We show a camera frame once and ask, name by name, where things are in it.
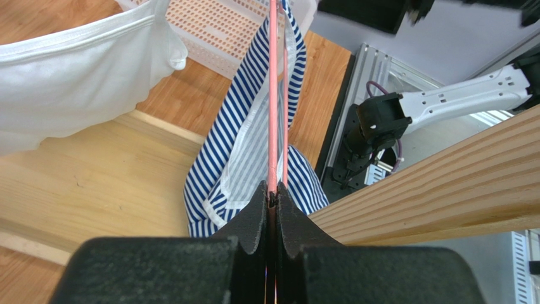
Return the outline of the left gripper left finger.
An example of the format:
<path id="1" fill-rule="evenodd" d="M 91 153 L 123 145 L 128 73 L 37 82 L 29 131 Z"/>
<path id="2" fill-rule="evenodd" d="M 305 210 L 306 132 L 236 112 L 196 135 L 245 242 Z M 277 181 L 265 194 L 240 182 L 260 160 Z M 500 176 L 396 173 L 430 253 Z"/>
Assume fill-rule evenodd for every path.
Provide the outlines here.
<path id="1" fill-rule="evenodd" d="M 51 303 L 265 303 L 267 185 L 210 237 L 97 237 L 72 255 Z"/>

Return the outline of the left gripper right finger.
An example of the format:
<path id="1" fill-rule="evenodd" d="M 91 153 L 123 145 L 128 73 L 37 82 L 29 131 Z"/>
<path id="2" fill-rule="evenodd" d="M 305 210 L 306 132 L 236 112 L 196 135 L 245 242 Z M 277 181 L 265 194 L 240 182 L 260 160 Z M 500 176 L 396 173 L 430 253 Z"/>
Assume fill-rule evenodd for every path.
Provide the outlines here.
<path id="1" fill-rule="evenodd" d="M 278 303 L 483 303 L 455 251 L 421 246 L 345 246 L 293 202 L 276 197 Z"/>

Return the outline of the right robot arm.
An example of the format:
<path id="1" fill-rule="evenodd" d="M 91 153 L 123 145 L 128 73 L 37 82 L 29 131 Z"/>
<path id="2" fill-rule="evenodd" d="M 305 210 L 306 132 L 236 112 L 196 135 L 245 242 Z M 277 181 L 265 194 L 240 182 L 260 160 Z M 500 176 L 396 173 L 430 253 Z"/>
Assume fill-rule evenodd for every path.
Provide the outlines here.
<path id="1" fill-rule="evenodd" d="M 433 1 L 334 1 L 318 9 L 395 35 L 406 16 L 416 24 Z M 489 110 L 526 110 L 539 103 L 539 54 L 458 84 L 432 91 L 385 93 L 356 107 L 356 124 L 345 132 L 336 167 L 362 172 L 404 134 L 441 120 Z"/>

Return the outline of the white tank top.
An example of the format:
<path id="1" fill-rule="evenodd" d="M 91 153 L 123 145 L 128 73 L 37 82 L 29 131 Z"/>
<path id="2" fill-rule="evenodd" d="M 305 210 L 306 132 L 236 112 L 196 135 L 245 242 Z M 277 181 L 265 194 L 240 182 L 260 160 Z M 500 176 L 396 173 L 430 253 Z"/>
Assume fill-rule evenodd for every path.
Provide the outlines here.
<path id="1" fill-rule="evenodd" d="M 188 50 L 168 1 L 1 46 L 1 154 L 33 150 L 135 109 Z"/>

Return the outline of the blue striped tank top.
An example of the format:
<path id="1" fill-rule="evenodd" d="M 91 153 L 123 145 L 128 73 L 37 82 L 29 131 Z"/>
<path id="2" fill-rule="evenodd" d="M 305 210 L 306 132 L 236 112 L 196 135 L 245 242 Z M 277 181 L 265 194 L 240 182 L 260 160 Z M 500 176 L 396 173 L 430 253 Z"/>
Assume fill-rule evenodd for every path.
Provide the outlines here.
<path id="1" fill-rule="evenodd" d="M 307 64 L 307 48 L 289 1 L 281 1 L 285 15 L 288 108 L 291 127 L 297 112 Z M 269 20 L 265 18 L 227 91 L 226 97 L 192 164 L 184 184 L 188 235 L 207 238 L 249 203 L 267 179 Z M 287 188 L 292 201 L 306 215 L 329 205 L 307 158 L 287 147 Z"/>

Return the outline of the pink wire hanger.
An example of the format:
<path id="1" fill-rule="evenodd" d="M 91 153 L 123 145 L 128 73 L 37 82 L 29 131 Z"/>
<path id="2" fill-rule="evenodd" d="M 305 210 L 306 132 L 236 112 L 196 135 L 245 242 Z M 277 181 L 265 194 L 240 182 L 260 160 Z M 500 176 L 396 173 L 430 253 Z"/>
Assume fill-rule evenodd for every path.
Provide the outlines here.
<path id="1" fill-rule="evenodd" d="M 269 2 L 269 92 L 267 191 L 278 194 L 278 183 L 288 184 L 288 15 L 285 1 Z M 282 139 L 281 180 L 278 179 L 278 139 Z"/>

